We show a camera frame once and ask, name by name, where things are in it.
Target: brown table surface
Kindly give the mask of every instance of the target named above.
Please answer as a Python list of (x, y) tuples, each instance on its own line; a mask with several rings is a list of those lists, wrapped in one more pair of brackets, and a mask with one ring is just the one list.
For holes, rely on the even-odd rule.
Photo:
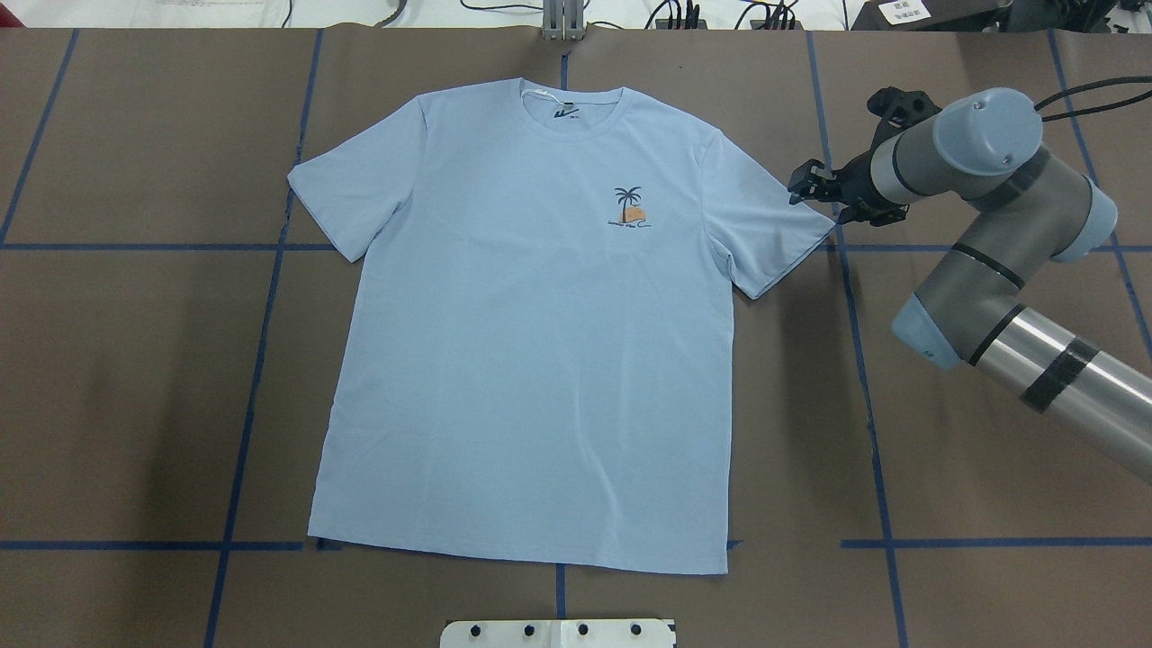
[[(674, 618), (695, 647), (1152, 645), (1152, 488), (888, 332), (975, 216), (953, 197), (734, 296), (728, 575), (318, 545), (359, 265), (285, 181), (497, 78), (635, 88), (786, 179), (864, 150), (886, 85), (1039, 99), (1150, 60), (1061, 32), (0, 31), (0, 646), (433, 647), (449, 619), (558, 616)], [(1023, 294), (1144, 372), (1149, 105), (1048, 125), (1121, 221)]]

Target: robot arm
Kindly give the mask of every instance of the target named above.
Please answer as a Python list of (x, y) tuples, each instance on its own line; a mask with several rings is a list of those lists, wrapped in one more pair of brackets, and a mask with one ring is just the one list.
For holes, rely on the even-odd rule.
[(893, 332), (945, 369), (967, 361), (985, 371), (1152, 483), (1152, 380), (1017, 300), (1046, 261), (1076, 261), (1108, 238), (1112, 199), (1048, 152), (1040, 116), (1015, 90), (941, 111), (889, 88), (869, 110), (881, 116), (871, 150), (832, 173), (817, 160), (801, 166), (793, 202), (840, 202), (841, 223), (887, 225), (916, 201), (958, 194), (979, 216)]

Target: black tape band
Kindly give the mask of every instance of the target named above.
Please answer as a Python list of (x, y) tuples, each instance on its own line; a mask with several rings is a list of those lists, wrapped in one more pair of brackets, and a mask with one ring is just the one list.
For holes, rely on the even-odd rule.
[(1024, 310), (1024, 304), (1022, 303), (1017, 303), (1016, 306), (1011, 307), (1011, 310), (1008, 311), (1008, 315), (1001, 317), (1000, 322), (996, 322), (996, 325), (993, 326), (992, 330), (988, 331), (988, 334), (984, 337), (984, 340), (980, 341), (980, 346), (976, 347), (976, 351), (972, 353), (972, 356), (968, 359), (968, 363), (971, 364), (972, 367), (976, 367), (976, 363), (980, 361), (980, 356), (984, 355), (984, 352), (988, 351), (988, 347), (992, 346), (992, 342), (1000, 337), (1000, 333), (1005, 332), (1005, 329), (1007, 329), (1008, 325), (1011, 324), (1013, 319), (1016, 319), (1016, 316), (1020, 315), (1022, 310)]
[(908, 183), (908, 181), (904, 180), (904, 175), (902, 173), (900, 173), (900, 163), (896, 161), (896, 151), (900, 150), (900, 143), (903, 142), (903, 141), (904, 141), (904, 136), (901, 135), (896, 140), (896, 143), (892, 145), (892, 172), (896, 174), (896, 180), (899, 180), (900, 183), (904, 186), (904, 189), (908, 189), (909, 191), (916, 194), (917, 196), (927, 198), (929, 194), (920, 194), (916, 189), (912, 189), (912, 187)]
[(1011, 271), (1010, 268), (992, 258), (991, 256), (982, 253), (980, 250), (965, 246), (964, 243), (956, 243), (955, 246), (952, 247), (952, 249), (956, 250), (960, 254), (968, 255), (975, 258), (976, 261), (983, 263), (984, 265), (987, 265), (998, 274), (1011, 281), (1017, 288), (1024, 287), (1024, 280), (1020, 278), (1020, 274), (1016, 274), (1015, 272)]
[(1043, 414), (1052, 405), (1052, 401), (1056, 400), (1056, 397), (1064, 391), (1064, 387), (1076, 380), (1076, 377), (1098, 353), (1100, 353), (1099, 347), (1092, 342), (1081, 338), (1074, 339), (1052, 361), (1052, 364), (1048, 364), (1044, 374), (1040, 374), (1040, 377), (1029, 385), (1020, 399)]
[(979, 198), (968, 201), (968, 204), (982, 213), (1003, 208), (1036, 183), (1036, 179), (1044, 173), (1044, 168), (1048, 166), (1048, 160), (1051, 159), (1052, 153), (1044, 146), (1040, 146), (1036, 151), (1036, 155), (1017, 168), (1015, 173), (1009, 175), (1008, 180), (1005, 180), (1002, 184)]

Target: t-shirt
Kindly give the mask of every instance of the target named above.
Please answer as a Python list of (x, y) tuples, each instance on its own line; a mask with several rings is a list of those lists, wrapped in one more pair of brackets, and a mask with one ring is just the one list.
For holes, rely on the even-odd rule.
[(310, 535), (727, 572), (732, 285), (832, 221), (690, 114), (523, 78), (418, 96), (288, 179), (364, 257)]

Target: sticker label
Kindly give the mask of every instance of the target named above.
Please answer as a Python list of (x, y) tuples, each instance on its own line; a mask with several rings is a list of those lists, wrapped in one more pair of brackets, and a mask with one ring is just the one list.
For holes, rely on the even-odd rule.
[(922, 0), (896, 0), (879, 7), (888, 24), (904, 24), (932, 17)]

